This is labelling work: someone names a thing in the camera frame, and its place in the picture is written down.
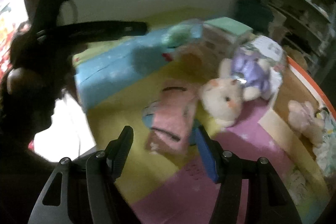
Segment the pink towel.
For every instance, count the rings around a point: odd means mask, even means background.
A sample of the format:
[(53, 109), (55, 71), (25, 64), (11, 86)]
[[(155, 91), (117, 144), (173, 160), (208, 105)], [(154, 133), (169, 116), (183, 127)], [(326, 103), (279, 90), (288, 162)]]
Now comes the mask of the pink towel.
[(160, 154), (184, 155), (194, 125), (198, 86), (180, 80), (165, 82), (159, 98), (145, 108), (150, 129), (145, 149)]

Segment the white bunny plush purple dress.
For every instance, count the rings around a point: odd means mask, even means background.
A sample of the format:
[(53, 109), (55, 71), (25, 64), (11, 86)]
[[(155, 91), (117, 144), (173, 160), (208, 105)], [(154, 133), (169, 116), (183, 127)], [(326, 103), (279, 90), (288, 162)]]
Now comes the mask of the white bunny plush purple dress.
[(231, 127), (245, 102), (268, 100), (281, 86), (282, 75), (273, 67), (277, 64), (258, 50), (239, 48), (232, 58), (220, 62), (218, 78), (200, 88), (203, 108), (220, 127)]

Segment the beige plush bear toy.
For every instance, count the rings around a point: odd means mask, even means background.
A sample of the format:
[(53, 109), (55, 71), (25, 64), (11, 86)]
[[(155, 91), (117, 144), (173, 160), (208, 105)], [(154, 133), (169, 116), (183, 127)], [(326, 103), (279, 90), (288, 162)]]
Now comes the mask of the beige plush bear toy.
[(323, 119), (316, 118), (313, 105), (309, 101), (304, 103), (290, 100), (288, 102), (288, 124), (299, 135), (308, 138), (315, 147), (322, 144), (322, 131), (325, 122)]

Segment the mint green sponge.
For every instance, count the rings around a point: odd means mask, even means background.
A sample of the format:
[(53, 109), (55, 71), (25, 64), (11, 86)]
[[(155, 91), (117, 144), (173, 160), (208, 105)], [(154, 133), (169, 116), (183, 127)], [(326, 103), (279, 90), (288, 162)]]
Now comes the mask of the mint green sponge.
[(162, 43), (167, 48), (178, 48), (202, 37), (202, 28), (197, 24), (177, 24), (167, 30)]

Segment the orange-rimmed cardboard box tray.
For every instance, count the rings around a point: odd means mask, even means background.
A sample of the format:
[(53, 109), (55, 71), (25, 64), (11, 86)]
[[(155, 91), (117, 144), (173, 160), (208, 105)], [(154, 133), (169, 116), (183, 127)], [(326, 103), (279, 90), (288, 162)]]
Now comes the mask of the orange-rimmed cardboard box tray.
[(323, 91), (300, 65), (287, 57), (282, 85), (271, 98), (259, 125), (311, 186), (327, 192), (322, 170), (313, 153), (313, 149), (322, 144), (325, 133), (326, 122), (315, 116), (321, 109), (327, 109), (331, 118), (335, 118), (335, 110)]

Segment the floral gift box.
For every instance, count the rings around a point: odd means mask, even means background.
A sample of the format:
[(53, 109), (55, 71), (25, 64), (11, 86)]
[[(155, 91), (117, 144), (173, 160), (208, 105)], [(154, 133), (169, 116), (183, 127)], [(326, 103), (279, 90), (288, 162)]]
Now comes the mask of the floral gift box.
[(256, 52), (262, 59), (267, 59), (271, 67), (286, 65), (286, 54), (282, 46), (266, 36), (256, 36), (242, 45), (245, 50)]

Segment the mint green carton box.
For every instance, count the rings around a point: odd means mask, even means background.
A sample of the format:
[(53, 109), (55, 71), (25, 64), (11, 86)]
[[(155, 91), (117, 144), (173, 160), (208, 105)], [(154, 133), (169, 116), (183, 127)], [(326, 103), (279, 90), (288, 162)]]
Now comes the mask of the mint green carton box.
[(249, 40), (253, 29), (237, 20), (221, 17), (203, 22), (203, 38), (212, 50), (230, 55)]

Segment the dark green water jug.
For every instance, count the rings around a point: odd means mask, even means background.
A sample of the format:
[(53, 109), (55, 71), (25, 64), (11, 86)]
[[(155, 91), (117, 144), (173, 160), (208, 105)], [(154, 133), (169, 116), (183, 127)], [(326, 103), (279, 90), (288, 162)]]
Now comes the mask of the dark green water jug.
[(234, 19), (252, 28), (254, 33), (267, 35), (274, 16), (271, 9), (261, 0), (237, 0)]

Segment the metal kitchen shelf rack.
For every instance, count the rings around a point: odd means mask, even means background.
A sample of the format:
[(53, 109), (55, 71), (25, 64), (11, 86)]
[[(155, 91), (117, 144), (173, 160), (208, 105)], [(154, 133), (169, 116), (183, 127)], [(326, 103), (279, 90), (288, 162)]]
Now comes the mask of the metal kitchen shelf rack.
[(333, 66), (335, 0), (269, 0), (285, 16), (281, 44), (289, 56), (321, 81)]

